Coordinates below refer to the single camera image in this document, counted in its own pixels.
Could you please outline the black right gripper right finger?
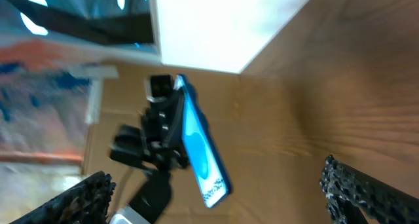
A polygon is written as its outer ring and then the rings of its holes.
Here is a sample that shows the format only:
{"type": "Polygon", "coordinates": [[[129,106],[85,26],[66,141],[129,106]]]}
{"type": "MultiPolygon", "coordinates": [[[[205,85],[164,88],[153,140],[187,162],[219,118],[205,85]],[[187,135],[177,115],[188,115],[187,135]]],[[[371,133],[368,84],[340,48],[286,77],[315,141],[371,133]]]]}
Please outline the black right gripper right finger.
{"type": "Polygon", "coordinates": [[[332,155],[325,158],[319,186],[333,223],[418,224],[418,199],[391,187],[332,155]]]}

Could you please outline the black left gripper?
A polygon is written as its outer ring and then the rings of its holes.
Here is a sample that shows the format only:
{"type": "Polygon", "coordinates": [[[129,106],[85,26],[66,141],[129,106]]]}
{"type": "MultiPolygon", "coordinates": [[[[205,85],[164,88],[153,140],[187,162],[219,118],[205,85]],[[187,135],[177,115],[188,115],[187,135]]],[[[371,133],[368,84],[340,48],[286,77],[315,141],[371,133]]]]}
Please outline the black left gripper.
{"type": "Polygon", "coordinates": [[[139,127],[119,126],[109,158],[141,170],[188,168],[189,158],[182,142],[183,108],[183,96],[151,102],[139,117],[139,127]]]}

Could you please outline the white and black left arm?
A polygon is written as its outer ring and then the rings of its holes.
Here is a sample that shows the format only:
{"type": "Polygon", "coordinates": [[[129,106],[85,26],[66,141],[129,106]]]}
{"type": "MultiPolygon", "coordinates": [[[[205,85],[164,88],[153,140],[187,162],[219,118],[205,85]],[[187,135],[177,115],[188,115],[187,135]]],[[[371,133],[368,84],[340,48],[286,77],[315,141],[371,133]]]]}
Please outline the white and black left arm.
{"type": "Polygon", "coordinates": [[[111,223],[156,223],[170,203],[171,171],[189,167],[181,139],[184,103],[184,96],[152,102],[140,116],[139,127],[118,128],[109,158],[140,169],[146,180],[111,223]]]}

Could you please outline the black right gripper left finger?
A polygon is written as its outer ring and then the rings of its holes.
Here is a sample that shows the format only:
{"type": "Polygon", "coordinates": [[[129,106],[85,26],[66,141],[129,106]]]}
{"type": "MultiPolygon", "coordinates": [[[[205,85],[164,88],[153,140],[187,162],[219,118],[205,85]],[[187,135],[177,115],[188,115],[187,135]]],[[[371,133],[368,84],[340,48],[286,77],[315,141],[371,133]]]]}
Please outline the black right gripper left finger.
{"type": "Polygon", "coordinates": [[[110,174],[96,172],[12,224],[107,224],[115,187],[110,174]]]}

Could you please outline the blue Samsung Galaxy smartphone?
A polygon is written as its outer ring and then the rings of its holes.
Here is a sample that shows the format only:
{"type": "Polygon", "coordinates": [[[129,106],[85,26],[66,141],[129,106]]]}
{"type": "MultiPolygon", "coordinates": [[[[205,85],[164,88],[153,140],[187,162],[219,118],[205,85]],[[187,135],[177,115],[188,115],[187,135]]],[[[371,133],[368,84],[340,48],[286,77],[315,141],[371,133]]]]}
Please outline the blue Samsung Galaxy smartphone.
{"type": "Polygon", "coordinates": [[[177,75],[174,88],[181,90],[184,97],[181,139],[203,202],[207,208],[214,208],[232,193],[230,178],[187,76],[177,75]]]}

